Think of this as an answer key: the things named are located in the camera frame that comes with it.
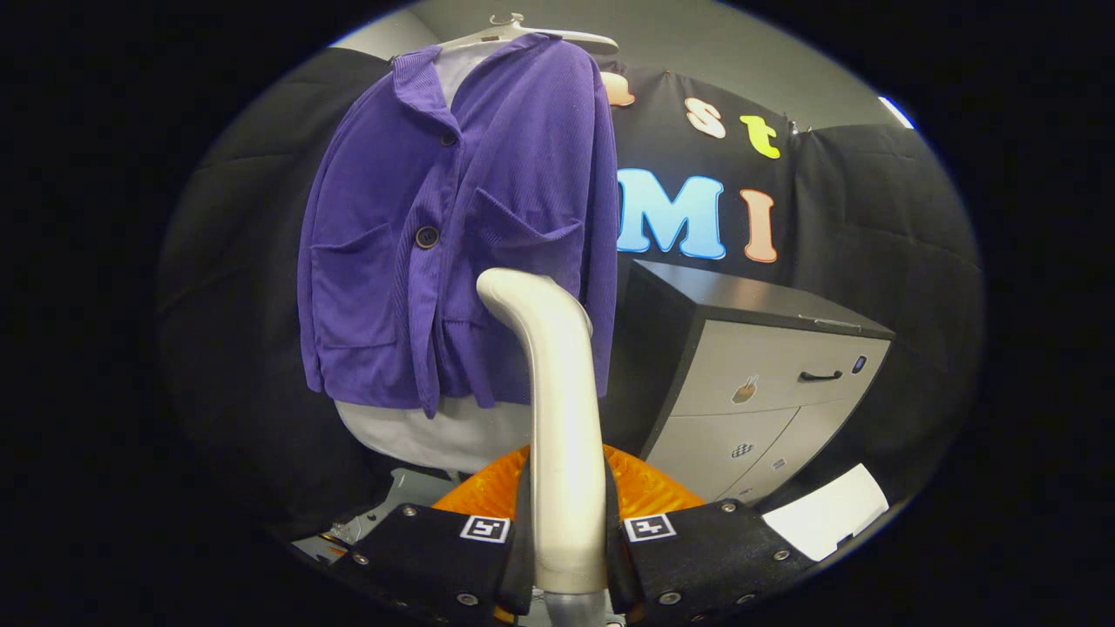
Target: cabinet drawer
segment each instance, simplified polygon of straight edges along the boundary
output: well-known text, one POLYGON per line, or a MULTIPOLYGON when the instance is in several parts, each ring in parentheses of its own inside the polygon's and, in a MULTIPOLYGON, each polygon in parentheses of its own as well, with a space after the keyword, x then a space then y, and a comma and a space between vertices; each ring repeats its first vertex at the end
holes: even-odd
POLYGON ((796 407, 728 416, 670 416, 647 462, 711 501, 786 428, 796 407))
POLYGON ((859 401, 845 398, 802 407, 750 470, 712 500, 734 498, 750 504, 774 492, 828 443, 859 401))
POLYGON ((859 398, 890 341, 782 327, 708 320, 671 414, 738 414, 859 398), (860 356, 863 368, 852 374, 860 356), (841 377, 803 382, 802 373, 841 377), (749 398, 747 389, 754 382, 749 398))

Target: white paper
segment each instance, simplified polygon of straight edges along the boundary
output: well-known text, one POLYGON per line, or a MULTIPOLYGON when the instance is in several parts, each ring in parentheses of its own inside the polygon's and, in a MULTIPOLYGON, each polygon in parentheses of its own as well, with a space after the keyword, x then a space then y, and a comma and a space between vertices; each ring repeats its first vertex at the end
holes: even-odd
POLYGON ((890 509, 879 483, 863 464, 831 483, 763 515, 763 520, 813 561, 836 552, 850 533, 859 536, 890 509))

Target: clothes hanger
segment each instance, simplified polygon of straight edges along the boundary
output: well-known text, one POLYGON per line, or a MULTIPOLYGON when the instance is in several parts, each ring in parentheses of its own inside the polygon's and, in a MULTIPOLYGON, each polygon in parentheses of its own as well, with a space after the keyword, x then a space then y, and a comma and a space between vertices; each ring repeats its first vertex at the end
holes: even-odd
POLYGON ((448 50, 463 48, 482 41, 511 41, 512 39, 529 32, 545 32, 561 36, 562 39, 584 48, 584 50, 591 55, 614 55, 620 51, 619 45, 608 37, 592 35, 589 32, 576 32, 573 30, 523 28, 522 21, 522 13, 512 13, 511 19, 504 21, 497 21, 495 16, 492 16, 488 18, 488 22, 493 25, 492 28, 486 28, 479 32, 474 32, 459 39, 446 41, 439 46, 443 50, 448 50))

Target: blue letter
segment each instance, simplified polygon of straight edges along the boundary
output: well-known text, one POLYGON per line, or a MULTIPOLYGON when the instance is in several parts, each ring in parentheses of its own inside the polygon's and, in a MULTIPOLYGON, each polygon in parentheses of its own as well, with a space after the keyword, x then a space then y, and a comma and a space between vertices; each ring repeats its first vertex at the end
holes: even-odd
POLYGON ((724 191, 719 181, 691 176, 681 186, 678 197, 670 202, 658 179, 647 170, 624 167, 617 172, 617 177, 623 186, 623 214, 620 237, 615 242, 619 250, 650 250, 650 240, 642 234, 642 219, 646 216, 647 225, 662 252, 673 248, 681 225, 686 224, 686 239, 679 247, 681 254, 700 259, 721 259, 725 255, 727 251, 720 243, 717 213, 717 200, 724 191))

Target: yellow letter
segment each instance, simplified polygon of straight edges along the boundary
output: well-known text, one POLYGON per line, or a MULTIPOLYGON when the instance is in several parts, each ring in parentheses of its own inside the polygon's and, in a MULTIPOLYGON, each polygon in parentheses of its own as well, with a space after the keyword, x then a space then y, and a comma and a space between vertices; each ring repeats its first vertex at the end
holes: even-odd
POLYGON ((760 155, 768 156, 770 158, 778 158, 782 153, 778 148, 770 145, 767 137, 775 137, 774 128, 766 125, 766 122, 757 115, 741 115, 739 116, 739 122, 747 125, 747 136, 752 141, 752 146, 759 152, 760 155))

